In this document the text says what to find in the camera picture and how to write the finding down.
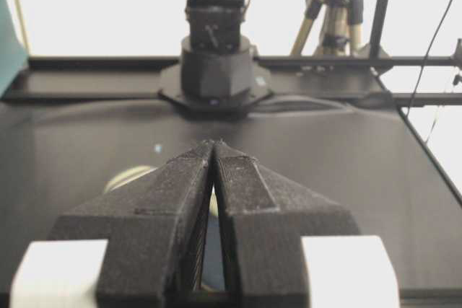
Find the black octagonal base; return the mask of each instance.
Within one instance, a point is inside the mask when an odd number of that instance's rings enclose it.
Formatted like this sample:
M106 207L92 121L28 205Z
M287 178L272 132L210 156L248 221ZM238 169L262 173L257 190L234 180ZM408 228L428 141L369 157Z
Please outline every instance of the black octagonal base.
M162 70L161 89L159 94L176 104L199 112L237 112L246 111L258 101L272 95L269 89L271 73L253 63L251 88L233 97L227 98L198 98L185 93L181 88L180 64Z

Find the tripod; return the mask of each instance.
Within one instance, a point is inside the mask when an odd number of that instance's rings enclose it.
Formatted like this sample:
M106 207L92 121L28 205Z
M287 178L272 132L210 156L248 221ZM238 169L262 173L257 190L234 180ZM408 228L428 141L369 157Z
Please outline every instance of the tripod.
M361 45L363 22L363 0L307 0L307 10L298 33L291 56L301 56L303 48L310 35L313 24L318 18L323 5L327 6L326 21L321 35L321 44L315 55L346 55L349 44L349 54L353 56Z

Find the white backdrop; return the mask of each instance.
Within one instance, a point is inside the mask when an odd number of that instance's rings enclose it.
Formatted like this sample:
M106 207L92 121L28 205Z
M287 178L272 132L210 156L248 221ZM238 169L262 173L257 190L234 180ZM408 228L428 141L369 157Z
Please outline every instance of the white backdrop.
M390 0L383 47L391 55L423 56L448 0ZM188 33L186 0L21 0L32 55L166 56L178 55ZM433 55L450 55L462 38L462 0L455 0L434 44ZM264 55L287 55L297 34L305 0L252 0L243 32ZM370 36L375 0L365 0L363 41ZM321 20L305 54L313 52ZM383 81L394 92L411 91L418 68L394 68ZM427 68L422 92L451 90L457 71ZM411 121L426 138L436 107L411 112ZM429 143L462 190L462 107L445 107Z

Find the tan cylindrical object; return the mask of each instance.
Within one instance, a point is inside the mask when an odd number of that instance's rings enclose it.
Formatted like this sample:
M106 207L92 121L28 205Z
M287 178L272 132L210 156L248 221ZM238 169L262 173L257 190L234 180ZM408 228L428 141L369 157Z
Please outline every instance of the tan cylindrical object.
M298 57L302 55L303 48L305 47L308 36L310 35L313 23L314 19L304 17L302 26L298 32L297 39L295 40L294 47L290 53L292 57Z

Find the teal panel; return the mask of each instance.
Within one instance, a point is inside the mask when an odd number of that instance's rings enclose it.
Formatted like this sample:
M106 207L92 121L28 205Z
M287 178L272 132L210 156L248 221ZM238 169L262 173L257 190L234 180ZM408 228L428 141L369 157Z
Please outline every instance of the teal panel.
M24 66L26 59L27 54L14 32L8 4L6 0L0 0L0 96Z

